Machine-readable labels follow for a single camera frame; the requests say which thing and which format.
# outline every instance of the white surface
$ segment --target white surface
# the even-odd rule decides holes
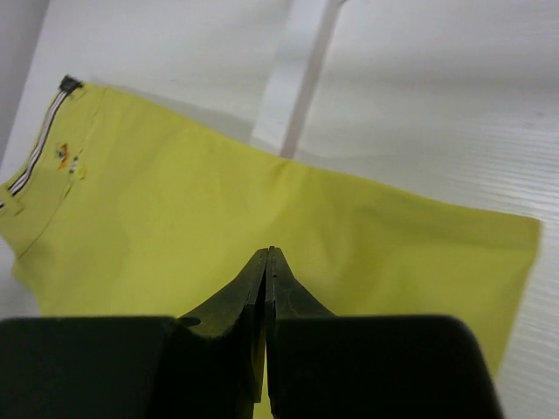
[[[266,83],[251,145],[293,158],[341,0],[296,0]]]
[[[52,0],[0,175],[66,72],[248,141],[288,7]],[[559,417],[558,34],[556,0],[348,0],[296,155],[545,222],[498,380],[513,419]]]
[[[0,156],[16,116],[48,0],[0,1]]]

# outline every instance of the clothing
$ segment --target clothing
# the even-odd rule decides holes
[[[111,88],[61,87],[0,191],[14,275],[44,315],[182,315],[274,245],[333,313],[451,314],[497,370],[538,221],[285,160]]]

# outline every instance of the gray wall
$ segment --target gray wall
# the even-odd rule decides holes
[[[10,137],[48,0],[0,0],[0,159]]]

